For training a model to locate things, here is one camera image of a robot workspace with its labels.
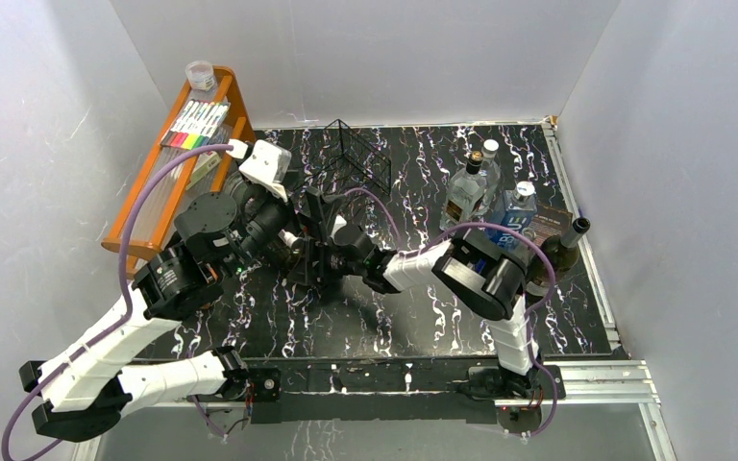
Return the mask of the round clear bottle black label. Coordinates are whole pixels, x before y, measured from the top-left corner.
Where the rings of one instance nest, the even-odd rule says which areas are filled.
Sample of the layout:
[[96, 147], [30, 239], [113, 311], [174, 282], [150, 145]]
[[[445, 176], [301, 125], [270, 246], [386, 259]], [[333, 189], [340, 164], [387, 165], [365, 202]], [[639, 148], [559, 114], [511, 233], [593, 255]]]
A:
[[275, 196], [263, 185], [250, 183], [242, 211], [244, 236], [240, 246], [246, 254], [256, 255], [275, 240], [288, 249], [299, 246], [298, 220], [288, 199]]

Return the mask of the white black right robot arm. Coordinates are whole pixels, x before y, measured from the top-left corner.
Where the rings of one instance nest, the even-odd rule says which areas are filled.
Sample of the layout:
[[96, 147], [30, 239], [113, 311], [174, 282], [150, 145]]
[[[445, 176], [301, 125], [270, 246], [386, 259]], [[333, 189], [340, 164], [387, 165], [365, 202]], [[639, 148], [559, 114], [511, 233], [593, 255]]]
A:
[[517, 248], [506, 250], [485, 236], [490, 224], [472, 222], [448, 228], [420, 250], [384, 249], [341, 218], [343, 199], [311, 189], [311, 212], [292, 218], [291, 228], [279, 231], [295, 259], [290, 272], [295, 282], [326, 285], [354, 276], [382, 294], [441, 285], [485, 321], [497, 358], [495, 368], [471, 372], [462, 392], [476, 399], [539, 393], [543, 364], [531, 316], [549, 296], [531, 295], [528, 287], [539, 278], [550, 286], [559, 281], [549, 247], [516, 233]]

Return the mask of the square clear bottle black cap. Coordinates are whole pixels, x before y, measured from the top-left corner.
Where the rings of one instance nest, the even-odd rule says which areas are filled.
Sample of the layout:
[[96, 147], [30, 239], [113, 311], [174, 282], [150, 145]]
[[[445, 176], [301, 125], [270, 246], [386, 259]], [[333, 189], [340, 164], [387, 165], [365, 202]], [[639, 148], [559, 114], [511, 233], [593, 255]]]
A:
[[439, 228], [442, 231], [470, 221], [481, 204], [486, 188], [486, 179], [480, 175], [483, 160], [480, 151], [473, 151], [465, 167], [451, 177], [441, 207]]

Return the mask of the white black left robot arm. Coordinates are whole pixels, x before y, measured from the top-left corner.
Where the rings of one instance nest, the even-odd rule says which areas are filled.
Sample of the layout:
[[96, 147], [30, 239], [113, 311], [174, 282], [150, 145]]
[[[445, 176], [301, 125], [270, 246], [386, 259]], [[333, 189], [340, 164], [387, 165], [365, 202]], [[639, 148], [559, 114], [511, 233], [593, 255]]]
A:
[[195, 396], [276, 402], [280, 370], [250, 367], [232, 346], [159, 365], [137, 365], [135, 357], [215, 303], [224, 280], [296, 228], [290, 193], [300, 177], [293, 169], [259, 183], [237, 171], [232, 191], [197, 196], [176, 217], [164, 250], [121, 280], [117, 304], [78, 343], [20, 368], [27, 394], [41, 399], [32, 413], [36, 432], [84, 442], [139, 409]]

